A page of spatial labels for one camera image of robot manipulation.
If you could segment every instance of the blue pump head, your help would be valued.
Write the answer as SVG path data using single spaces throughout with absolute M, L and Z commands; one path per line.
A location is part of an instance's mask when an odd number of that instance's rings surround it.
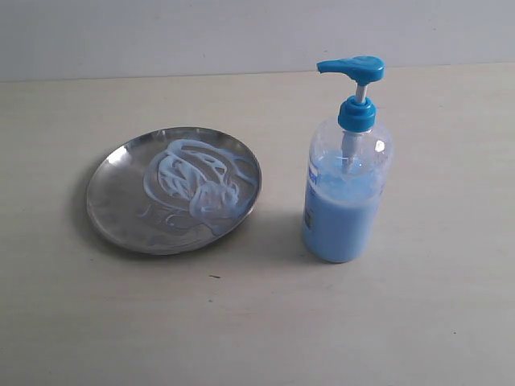
M 338 123 L 354 133 L 363 133 L 376 121 L 376 106 L 366 97 L 369 83 L 381 80 L 385 64 L 376 56 L 327 60 L 316 65 L 319 72 L 340 72 L 357 82 L 356 95 L 349 97 L 340 107 Z

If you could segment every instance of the transparent plastic bottle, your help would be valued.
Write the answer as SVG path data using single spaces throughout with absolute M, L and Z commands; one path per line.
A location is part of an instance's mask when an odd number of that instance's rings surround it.
M 365 250 L 393 157 L 388 130 L 375 124 L 375 106 L 365 95 L 357 97 L 319 126 L 309 154 L 303 239 L 315 255 L 335 263 Z M 350 110 L 345 104 L 352 104 Z M 345 116 L 356 105 L 366 112 L 358 123 Z

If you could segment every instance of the soap dispenser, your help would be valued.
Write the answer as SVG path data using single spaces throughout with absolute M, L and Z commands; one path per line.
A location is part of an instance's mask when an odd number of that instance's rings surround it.
M 385 65 L 375 56 L 357 56 L 317 68 L 357 82 L 356 95 L 311 140 L 303 218 L 306 246 L 326 261 L 344 263 L 365 250 L 392 162 L 392 138 L 375 122 L 376 106 L 366 97 Z

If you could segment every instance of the table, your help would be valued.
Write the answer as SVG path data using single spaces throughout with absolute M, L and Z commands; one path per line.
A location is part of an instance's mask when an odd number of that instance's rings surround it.
M 370 86 L 395 159 L 366 253 L 331 265 L 300 239 L 307 152 L 352 91 L 314 72 L 0 84 L 0 384 L 515 384 L 515 64 Z M 253 214 L 182 256 L 100 240 L 99 162 L 181 125 L 254 151 Z

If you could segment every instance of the stainless steel plate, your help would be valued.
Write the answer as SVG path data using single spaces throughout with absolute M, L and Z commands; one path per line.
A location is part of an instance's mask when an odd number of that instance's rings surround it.
M 93 226 L 124 248 L 155 255 L 201 248 L 251 211 L 261 170 L 247 146 L 212 129 L 154 131 L 120 146 L 91 178 Z

